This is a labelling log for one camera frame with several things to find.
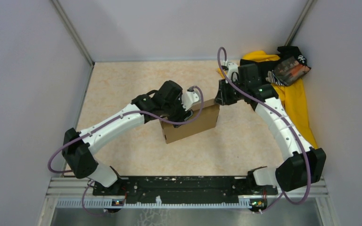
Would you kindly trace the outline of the brown cardboard box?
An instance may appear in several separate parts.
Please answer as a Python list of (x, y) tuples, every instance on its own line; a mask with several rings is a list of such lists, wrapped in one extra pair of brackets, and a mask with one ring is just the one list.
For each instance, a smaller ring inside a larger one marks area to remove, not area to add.
[(200, 116), (193, 122), (175, 128), (173, 125), (160, 122), (165, 143), (169, 144), (186, 137), (216, 127), (220, 106), (215, 103), (214, 98), (204, 102), (204, 108)]

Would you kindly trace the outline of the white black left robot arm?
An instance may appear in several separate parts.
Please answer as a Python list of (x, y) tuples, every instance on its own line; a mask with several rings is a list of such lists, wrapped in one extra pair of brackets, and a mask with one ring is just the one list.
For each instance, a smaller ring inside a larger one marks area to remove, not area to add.
[(116, 137), (153, 120), (175, 128), (189, 124), (197, 119), (192, 107), (198, 103), (203, 103), (203, 93), (198, 86), (183, 91), (176, 82), (165, 81), (158, 90), (138, 95), (122, 110), (98, 124), (81, 131), (69, 129), (59, 151), (76, 178), (91, 179), (116, 195), (123, 187), (120, 176), (112, 167), (99, 162), (95, 154)]

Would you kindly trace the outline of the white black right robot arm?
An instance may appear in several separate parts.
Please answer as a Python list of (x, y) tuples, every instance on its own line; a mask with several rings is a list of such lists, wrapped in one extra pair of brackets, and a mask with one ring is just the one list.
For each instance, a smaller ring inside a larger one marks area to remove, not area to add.
[(276, 140), (284, 162), (278, 167), (259, 167), (248, 172), (247, 189), (259, 194), (265, 186), (278, 186), (289, 192), (320, 180), (326, 154), (314, 148), (298, 131), (282, 106), (274, 87), (262, 81), (257, 65), (238, 66), (224, 62), (219, 68), (224, 76), (219, 80), (215, 102), (232, 105), (239, 100), (250, 104), (267, 124)]

